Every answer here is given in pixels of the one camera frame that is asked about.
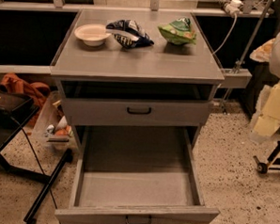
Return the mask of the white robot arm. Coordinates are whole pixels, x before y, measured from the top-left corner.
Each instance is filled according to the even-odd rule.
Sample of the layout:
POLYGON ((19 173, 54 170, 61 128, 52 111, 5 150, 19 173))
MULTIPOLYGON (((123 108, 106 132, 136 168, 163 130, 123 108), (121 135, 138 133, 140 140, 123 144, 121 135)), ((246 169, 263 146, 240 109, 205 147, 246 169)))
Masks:
POLYGON ((274 86, 262 89, 257 101, 257 112, 251 119, 250 138, 260 144, 280 127, 280 32, 257 47, 249 57, 260 63, 268 62, 269 72, 279 79, 274 86))

